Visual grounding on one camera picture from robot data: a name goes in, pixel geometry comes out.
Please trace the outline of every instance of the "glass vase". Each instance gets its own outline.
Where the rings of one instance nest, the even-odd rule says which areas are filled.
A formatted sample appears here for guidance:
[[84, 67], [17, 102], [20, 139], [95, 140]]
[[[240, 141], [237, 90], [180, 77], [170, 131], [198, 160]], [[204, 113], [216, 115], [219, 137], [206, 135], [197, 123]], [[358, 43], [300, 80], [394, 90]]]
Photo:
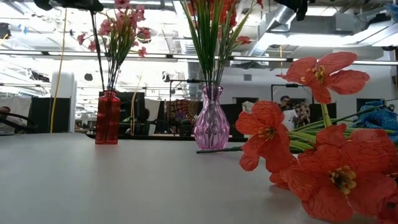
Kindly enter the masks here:
[[219, 98], [223, 92], [221, 86], [203, 86], [203, 109], [200, 112], [193, 132], [200, 150], [225, 148], [229, 138], [229, 123]]
[[117, 144], [120, 122], [120, 99], [107, 90], [98, 98], [95, 144]]

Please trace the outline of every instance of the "pink vase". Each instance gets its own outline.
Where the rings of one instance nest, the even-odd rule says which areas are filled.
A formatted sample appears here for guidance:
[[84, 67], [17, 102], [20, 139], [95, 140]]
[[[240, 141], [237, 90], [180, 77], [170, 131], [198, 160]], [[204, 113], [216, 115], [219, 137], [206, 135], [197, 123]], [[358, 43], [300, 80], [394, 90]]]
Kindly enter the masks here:
[[195, 140], [200, 150], [223, 149], [229, 138], [229, 123], [219, 102], [223, 87], [203, 86], [202, 92], [203, 109], [193, 129]]

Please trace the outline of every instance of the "white table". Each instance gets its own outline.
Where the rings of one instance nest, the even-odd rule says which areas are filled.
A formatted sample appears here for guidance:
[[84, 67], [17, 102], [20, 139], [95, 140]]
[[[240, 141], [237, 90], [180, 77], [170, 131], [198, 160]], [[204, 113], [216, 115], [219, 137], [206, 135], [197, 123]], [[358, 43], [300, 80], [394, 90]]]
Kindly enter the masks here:
[[96, 146], [82, 134], [0, 137], [0, 223], [324, 223], [271, 186], [264, 164], [245, 172], [241, 152], [196, 149], [186, 141]]

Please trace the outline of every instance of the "white pillar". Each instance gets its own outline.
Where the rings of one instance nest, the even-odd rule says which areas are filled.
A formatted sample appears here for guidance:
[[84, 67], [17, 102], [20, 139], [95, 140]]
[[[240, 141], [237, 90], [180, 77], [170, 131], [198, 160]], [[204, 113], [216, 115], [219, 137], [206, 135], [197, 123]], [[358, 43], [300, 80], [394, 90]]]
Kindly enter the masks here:
[[[51, 79], [51, 96], [55, 96], [55, 89], [57, 86], [58, 70], [54, 71]], [[60, 83], [58, 86], [57, 98], [70, 98], [69, 110], [69, 130], [73, 133], [75, 131], [75, 113], [76, 113], [76, 93], [77, 81], [75, 74], [66, 68], [62, 68]]]

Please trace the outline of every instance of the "red vase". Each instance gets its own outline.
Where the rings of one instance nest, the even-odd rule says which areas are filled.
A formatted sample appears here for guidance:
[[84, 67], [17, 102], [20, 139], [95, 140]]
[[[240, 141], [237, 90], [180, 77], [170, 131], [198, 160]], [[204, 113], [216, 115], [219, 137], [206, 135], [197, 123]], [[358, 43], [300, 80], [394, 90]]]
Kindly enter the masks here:
[[120, 99], [107, 90], [98, 98], [95, 144], [117, 144], [120, 122]]

